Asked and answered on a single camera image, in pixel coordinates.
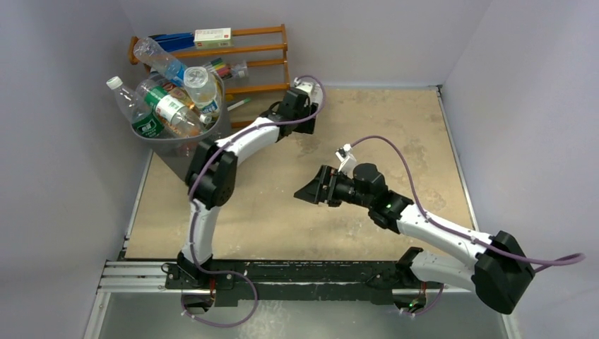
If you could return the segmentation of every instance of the rack rung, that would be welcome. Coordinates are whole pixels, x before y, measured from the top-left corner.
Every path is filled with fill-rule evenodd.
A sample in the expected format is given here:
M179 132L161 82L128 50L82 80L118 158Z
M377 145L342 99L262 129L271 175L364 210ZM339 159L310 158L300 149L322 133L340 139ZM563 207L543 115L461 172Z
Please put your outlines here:
M285 63L284 59L272 59L272 60L260 60L260 61L248 61L248 67L262 67L262 66L273 66L282 65Z
M286 47L287 46L285 44L263 44L261 46L207 49L205 51L174 52L174 53L172 53L172 55L176 58L185 59L185 58L197 58L197 57L206 57L206 56L211 57L214 55L221 55L221 54L274 51L277 49L284 49Z
M231 35L234 37L243 37L244 35L271 34L271 33L280 33L282 31L283 31L282 26L248 28L246 30L232 30Z
M252 121L232 121L231 128L232 129L243 129L243 128L251 125L252 122L254 122L254 121L253 120Z
M287 83L275 83L273 85L258 85L258 86L247 86L240 88L227 88L226 93L231 95L236 94L247 94L247 93L259 93L259 92L274 92L277 90L288 90L289 84Z

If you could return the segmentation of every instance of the blue object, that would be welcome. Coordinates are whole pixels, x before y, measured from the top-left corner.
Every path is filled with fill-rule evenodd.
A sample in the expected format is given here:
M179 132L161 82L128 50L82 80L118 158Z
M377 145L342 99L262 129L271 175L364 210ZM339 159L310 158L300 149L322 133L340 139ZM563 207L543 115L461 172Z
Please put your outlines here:
M194 46L193 33L162 34L151 36L166 52L178 51Z

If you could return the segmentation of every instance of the floor stain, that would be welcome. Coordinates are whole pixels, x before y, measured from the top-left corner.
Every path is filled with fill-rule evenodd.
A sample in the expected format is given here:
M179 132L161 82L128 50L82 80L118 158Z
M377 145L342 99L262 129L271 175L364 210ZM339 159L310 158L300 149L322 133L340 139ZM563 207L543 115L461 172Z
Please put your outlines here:
M429 121L433 122L435 124L442 122L443 124L445 124L445 121L443 120L443 116L440 114L429 114Z
M302 148L297 157L304 157L308 154L314 153L316 150L318 150L321 144L320 139L313 135L300 134L295 137L295 141Z
M357 93L355 93L355 95L354 95L354 101L356 101L356 103L358 103L358 104L363 104L363 103L367 102L368 99L369 99L368 93L366 93L363 90L358 90Z
M412 138L408 143L401 148L401 152L404 154L410 171L412 173L424 172L428 170L429 166L425 159L427 152L426 147L420 143L419 138Z
M418 196L422 199L424 207L433 213L438 213L447 206L447 202L443 199L443 196L434 189L423 189L422 193L418 194Z

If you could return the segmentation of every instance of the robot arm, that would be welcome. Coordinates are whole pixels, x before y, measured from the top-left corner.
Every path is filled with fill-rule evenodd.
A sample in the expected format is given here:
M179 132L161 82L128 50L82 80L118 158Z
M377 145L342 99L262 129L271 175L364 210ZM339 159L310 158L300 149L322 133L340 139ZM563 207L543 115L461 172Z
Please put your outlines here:
M504 251L524 256L518 242L505 232L492 236L468 230L426 211L426 217L414 202L389 190L385 178L375 165L356 165L351 147L337 152L340 169L323 165L315 178L294 197L310 203L326 203L338 207L341 202L368 208L368 216L376 225L397 234L420 239L448 256L437 256L419 248L411 248L400 260L406 274L420 281L447 283L473 292L489 307L504 314L516 303L535 276L529 263L500 256L481 244L468 241L429 222L433 219L447 229L479 239Z
M261 114L248 127L227 138L216 142L204 140L199 143L185 179L192 187L200 171L217 150L225 147L215 159L210 169L201 177L200 184L190 201L190 232L181 253L192 262L191 243L195 244L197 261L205 263L212 256L212 239L220 207L224 205L235 188L237 166L258 150L272 145L293 131L297 133L314 132L315 119L302 124L275 126L275 122L295 121L314 113L322 103L322 92L318 85L295 79L294 87L289 89L281 102L276 102Z

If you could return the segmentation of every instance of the tabletop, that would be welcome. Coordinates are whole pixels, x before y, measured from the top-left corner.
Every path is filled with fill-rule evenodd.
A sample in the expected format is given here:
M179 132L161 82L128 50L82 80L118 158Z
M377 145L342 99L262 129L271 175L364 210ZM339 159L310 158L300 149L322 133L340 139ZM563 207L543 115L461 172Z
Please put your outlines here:
M257 116L280 100L280 93L272 95L252 99L232 116ZM339 166L339 147L372 134L391 139L405 155L426 209L473 228L437 91L327 89L314 135L293 133L239 166L235 192L217 221L215 258L397 260L411 246L437 251L382 230L364 208L346 203L330 208L293 198L321 165ZM374 163L390 189L412 198L405 168L391 147L370 140L353 154L358 163ZM187 188L154 155L126 258L176 258L188 228Z

